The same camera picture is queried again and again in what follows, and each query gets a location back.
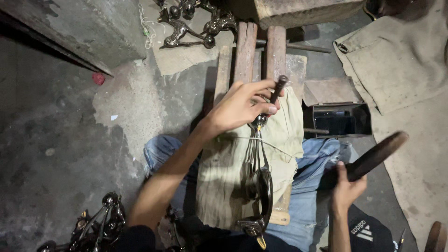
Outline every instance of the wooden post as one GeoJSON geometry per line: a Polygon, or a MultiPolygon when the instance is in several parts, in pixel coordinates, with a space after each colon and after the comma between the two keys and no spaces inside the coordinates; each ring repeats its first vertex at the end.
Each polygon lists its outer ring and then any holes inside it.
{"type": "MultiPolygon", "coordinates": [[[[266,45],[266,78],[277,81],[279,76],[286,73],[286,28],[283,26],[270,26],[267,30],[266,45]]],[[[291,185],[288,186],[279,202],[274,204],[269,223],[288,225],[289,201],[291,198],[291,185]]]]}
{"type": "Polygon", "coordinates": [[[267,30],[266,78],[277,81],[286,73],[286,28],[270,26],[267,30]]]}
{"type": "Polygon", "coordinates": [[[232,47],[223,46],[220,49],[218,60],[218,76],[216,77],[215,97],[213,107],[215,107],[228,91],[230,80],[230,69],[232,67],[232,47]]]}
{"type": "Polygon", "coordinates": [[[257,42],[257,28],[257,25],[251,22],[239,23],[237,56],[235,58],[235,74],[233,77],[234,82],[252,82],[255,45],[257,42]]]}

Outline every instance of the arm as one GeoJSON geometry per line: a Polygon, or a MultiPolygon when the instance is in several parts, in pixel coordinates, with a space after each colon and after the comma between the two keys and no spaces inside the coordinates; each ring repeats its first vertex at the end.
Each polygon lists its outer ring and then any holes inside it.
{"type": "Polygon", "coordinates": [[[364,175],[355,182],[349,182],[344,163],[339,161],[336,168],[339,177],[333,191],[328,243],[330,252],[351,252],[347,214],[355,199],[367,188],[367,176],[364,175]]]}
{"type": "Polygon", "coordinates": [[[258,83],[236,82],[226,96],[200,121],[186,142],[160,167],[144,185],[130,212],[128,225],[145,225],[154,230],[191,164],[204,144],[217,135],[252,122],[260,113],[275,114],[280,104],[267,103],[267,88],[274,88],[272,80],[258,83]]]}

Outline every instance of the hand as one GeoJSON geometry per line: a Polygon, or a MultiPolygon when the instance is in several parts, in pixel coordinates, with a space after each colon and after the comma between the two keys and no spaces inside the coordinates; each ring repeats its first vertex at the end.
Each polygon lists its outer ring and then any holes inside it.
{"type": "Polygon", "coordinates": [[[349,182],[347,169],[342,161],[336,165],[338,172],[338,183],[333,190],[333,211],[335,213],[347,214],[349,207],[367,188],[367,175],[357,181],[349,182]]]}
{"type": "Polygon", "coordinates": [[[204,118],[207,131],[215,137],[228,130],[236,129],[252,122],[259,114],[273,115],[280,109],[280,103],[266,102],[272,92],[267,88],[275,88],[272,80],[262,80],[257,83],[235,82],[224,98],[204,118]]]}

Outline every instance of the string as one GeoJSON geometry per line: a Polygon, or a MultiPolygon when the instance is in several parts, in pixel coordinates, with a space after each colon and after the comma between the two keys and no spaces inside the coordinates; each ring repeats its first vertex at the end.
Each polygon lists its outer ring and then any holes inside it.
{"type": "Polygon", "coordinates": [[[145,48],[146,49],[150,49],[150,48],[154,47],[154,42],[152,40],[155,39],[156,33],[155,33],[155,30],[150,25],[148,25],[146,23],[152,23],[153,25],[154,24],[159,24],[159,25],[163,26],[164,27],[164,34],[165,34],[165,31],[166,31],[166,27],[165,27],[164,24],[161,24],[161,23],[157,23],[157,22],[154,22],[154,21],[147,21],[146,20],[147,17],[143,17],[143,14],[145,14],[145,9],[143,9],[143,5],[142,4],[138,4],[138,8],[139,8],[138,12],[140,13],[140,24],[142,25],[143,31],[145,32],[145,36],[146,36],[145,48]],[[151,30],[153,31],[151,36],[149,36],[150,33],[149,33],[149,30],[148,30],[147,27],[151,28],[151,30]]]}
{"type": "Polygon", "coordinates": [[[291,154],[288,154],[286,151],[284,151],[284,150],[278,148],[277,146],[275,146],[275,145],[273,145],[273,144],[267,142],[266,140],[264,140],[264,139],[262,139],[262,138],[258,138],[258,137],[242,137],[242,136],[237,136],[237,137],[235,137],[235,138],[261,140],[261,141],[263,141],[263,143],[265,143],[265,144],[267,144],[267,145],[269,145],[269,146],[271,146],[271,147],[273,147],[273,148],[275,148],[275,149],[277,149],[277,150],[283,152],[284,154],[286,154],[286,155],[288,155],[288,156],[290,156],[290,157],[296,158],[295,156],[293,156],[293,155],[291,155],[291,154]]]}

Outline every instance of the dark metal figurine pile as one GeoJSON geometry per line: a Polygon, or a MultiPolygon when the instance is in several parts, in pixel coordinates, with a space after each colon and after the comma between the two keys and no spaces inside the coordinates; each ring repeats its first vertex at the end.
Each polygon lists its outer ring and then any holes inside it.
{"type": "Polygon", "coordinates": [[[109,251],[125,226],[125,209],[121,204],[121,196],[115,192],[106,194],[102,203],[103,207],[93,217],[87,210],[81,214],[69,243],[56,245],[54,241],[48,241],[37,252],[109,251]],[[103,216],[101,222],[96,221],[99,216],[103,216]]]}
{"type": "Polygon", "coordinates": [[[181,0],[178,6],[171,6],[169,11],[164,7],[163,0],[158,0],[158,5],[162,9],[158,22],[168,23],[174,28],[174,32],[165,38],[164,45],[160,48],[202,44],[205,48],[210,49],[215,46],[215,36],[222,30],[231,30],[235,36],[234,42],[237,40],[238,23],[235,16],[230,11],[221,10],[211,5],[208,0],[181,0]],[[204,30],[201,34],[193,31],[184,21],[178,20],[182,13],[185,19],[192,19],[196,8],[202,8],[211,13],[211,20],[204,25],[204,30]],[[187,32],[201,39],[201,41],[182,42],[181,38],[187,32]]]}

